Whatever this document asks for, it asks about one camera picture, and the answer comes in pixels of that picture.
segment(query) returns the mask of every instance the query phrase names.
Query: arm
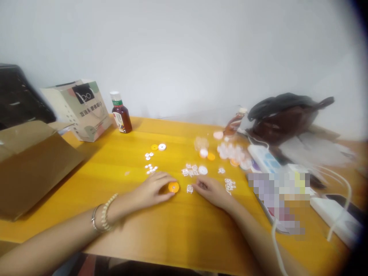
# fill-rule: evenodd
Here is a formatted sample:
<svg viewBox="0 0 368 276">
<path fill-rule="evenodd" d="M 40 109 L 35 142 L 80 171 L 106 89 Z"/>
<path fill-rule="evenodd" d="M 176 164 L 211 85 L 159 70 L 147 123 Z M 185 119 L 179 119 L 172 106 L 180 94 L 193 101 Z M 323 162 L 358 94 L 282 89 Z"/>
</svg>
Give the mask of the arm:
<svg viewBox="0 0 368 276">
<path fill-rule="evenodd" d="M 193 188 L 209 202 L 222 208 L 235 220 L 254 256 L 267 275 L 282 276 L 270 234 L 217 180 L 206 176 L 198 176 Z M 285 249 L 280 245 L 278 245 L 278 248 L 289 276 L 308 275 L 307 271 Z"/>
<path fill-rule="evenodd" d="M 110 205 L 107 218 L 113 225 L 130 213 L 164 202 L 174 193 L 159 195 L 161 187 L 176 181 L 165 172 L 151 174 L 137 189 L 118 196 Z M 96 211 L 96 227 L 101 223 L 103 206 Z M 27 240 L 0 258 L 0 275 L 43 275 L 57 268 L 75 252 L 96 239 L 100 233 L 91 222 L 94 209 L 59 223 Z"/>
</svg>

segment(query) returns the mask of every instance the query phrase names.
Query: wooden table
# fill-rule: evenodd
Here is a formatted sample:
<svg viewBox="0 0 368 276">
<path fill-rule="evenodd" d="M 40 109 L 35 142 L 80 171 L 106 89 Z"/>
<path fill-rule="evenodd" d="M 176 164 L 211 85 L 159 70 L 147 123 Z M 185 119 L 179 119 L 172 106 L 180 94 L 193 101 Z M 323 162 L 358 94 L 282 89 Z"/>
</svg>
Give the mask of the wooden table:
<svg viewBox="0 0 368 276">
<path fill-rule="evenodd" d="M 186 187 L 194 178 L 181 174 L 189 163 L 205 165 L 208 175 L 224 185 L 224 178 L 231 178 L 237 187 L 232 195 L 271 231 L 244 172 L 218 157 L 218 141 L 212 134 L 221 128 L 148 118 L 132 118 L 132 123 L 133 132 L 122 134 L 110 127 L 94 143 L 79 142 L 71 132 L 66 133 L 64 139 L 84 153 L 86 160 L 18 221 L 0 221 L 0 240 L 22 243 L 50 226 L 106 202 L 116 192 L 133 190 L 146 179 L 145 165 L 151 163 L 176 177 L 181 190 L 169 202 L 127 217 L 85 252 L 227 274 L 252 274 L 257 267 L 255 259 L 234 222 L 196 192 L 187 193 Z M 199 157 L 194 149 L 197 136 L 208 137 L 210 150 L 216 153 L 215 161 Z M 242 137 L 236 140 L 248 145 Z M 165 143 L 167 149 L 156 151 L 146 161 L 145 153 L 151 152 L 151 145 L 160 143 Z M 219 168 L 226 173 L 218 174 Z M 352 171 L 344 169 L 342 175 L 364 181 Z M 358 197 L 354 191 L 353 202 L 359 201 Z M 348 253 L 346 246 L 336 236 L 331 243 L 327 242 L 328 227 L 311 208 L 301 213 L 306 234 L 277 233 L 278 242 L 311 274 L 327 275 L 339 269 Z"/>
</svg>

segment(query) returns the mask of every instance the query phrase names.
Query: logo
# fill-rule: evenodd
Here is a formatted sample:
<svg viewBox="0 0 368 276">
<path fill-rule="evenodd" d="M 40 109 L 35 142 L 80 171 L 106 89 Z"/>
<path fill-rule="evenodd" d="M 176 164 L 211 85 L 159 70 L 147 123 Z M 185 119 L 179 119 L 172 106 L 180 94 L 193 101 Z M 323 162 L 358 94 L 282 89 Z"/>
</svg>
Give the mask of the logo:
<svg viewBox="0 0 368 276">
<path fill-rule="evenodd" d="M 89 84 L 81 84 L 72 88 L 80 104 L 85 104 L 95 98 L 93 90 Z"/>
</svg>

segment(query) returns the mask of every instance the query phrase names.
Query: plastic bottle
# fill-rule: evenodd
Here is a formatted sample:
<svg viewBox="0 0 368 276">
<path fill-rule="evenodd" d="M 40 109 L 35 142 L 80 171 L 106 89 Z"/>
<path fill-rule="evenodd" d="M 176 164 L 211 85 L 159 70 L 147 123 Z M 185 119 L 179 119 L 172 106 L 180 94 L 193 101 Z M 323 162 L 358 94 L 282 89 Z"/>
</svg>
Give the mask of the plastic bottle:
<svg viewBox="0 0 368 276">
<path fill-rule="evenodd" d="M 232 118 L 228 122 L 227 126 L 225 127 L 225 130 L 223 131 L 223 134 L 225 136 L 232 136 L 237 132 L 238 128 L 240 127 L 240 124 L 242 123 L 242 119 L 243 119 L 244 115 L 246 114 L 246 112 L 247 112 L 246 108 L 241 107 L 239 109 L 239 112 L 237 113 L 237 115 L 234 118 Z"/>
<path fill-rule="evenodd" d="M 112 104 L 112 114 L 116 124 L 118 125 L 119 131 L 122 133 L 129 133 L 132 130 L 130 116 L 128 109 L 123 105 L 122 97 L 117 91 L 110 92 Z"/>
</svg>

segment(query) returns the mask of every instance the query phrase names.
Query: orange round disc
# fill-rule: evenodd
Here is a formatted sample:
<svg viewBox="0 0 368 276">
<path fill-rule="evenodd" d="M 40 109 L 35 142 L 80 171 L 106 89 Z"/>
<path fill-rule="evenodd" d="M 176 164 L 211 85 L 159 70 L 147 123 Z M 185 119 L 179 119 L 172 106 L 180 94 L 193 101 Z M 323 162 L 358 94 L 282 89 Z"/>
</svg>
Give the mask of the orange round disc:
<svg viewBox="0 0 368 276">
<path fill-rule="evenodd" d="M 234 167 L 239 166 L 239 163 L 238 163 L 238 162 L 236 162 L 236 160 L 235 160 L 235 159 L 231 159 L 231 160 L 230 160 L 230 164 L 231 164 L 231 165 L 233 165 Z"/>
<path fill-rule="evenodd" d="M 216 158 L 216 156 L 213 153 L 208 153 L 208 155 L 207 155 L 208 160 L 213 161 L 213 160 L 215 160 L 215 158 Z"/>
<path fill-rule="evenodd" d="M 170 192 L 178 192 L 179 191 L 179 183 L 178 182 L 170 182 L 169 183 L 169 191 Z"/>
</svg>

